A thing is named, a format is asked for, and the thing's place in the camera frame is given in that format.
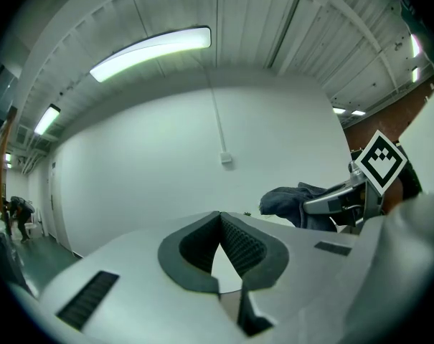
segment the ceiling light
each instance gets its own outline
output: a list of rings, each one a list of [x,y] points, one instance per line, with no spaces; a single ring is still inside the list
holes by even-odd
[[[336,107],[333,107],[333,111],[338,115],[346,112],[346,110],[344,110],[343,108],[336,108]]]
[[[188,49],[207,48],[210,44],[209,27],[165,33],[122,49],[97,64],[89,73],[98,82],[103,82],[114,74],[141,62]]]
[[[59,113],[60,113],[60,108],[54,105],[49,105],[42,119],[39,121],[38,125],[36,126],[35,133],[37,133],[38,135],[43,135],[44,132],[48,129],[48,127],[59,115]]]
[[[415,67],[411,72],[412,82],[416,82],[419,79],[419,67]]]
[[[420,45],[418,44],[418,39],[414,34],[411,34],[411,45],[412,45],[412,56],[416,57],[420,53]]]

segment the hallway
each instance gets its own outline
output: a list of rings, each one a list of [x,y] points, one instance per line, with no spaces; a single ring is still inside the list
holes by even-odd
[[[24,279],[35,297],[39,297],[55,276],[78,260],[52,237],[32,239],[25,244],[14,245],[24,263]]]

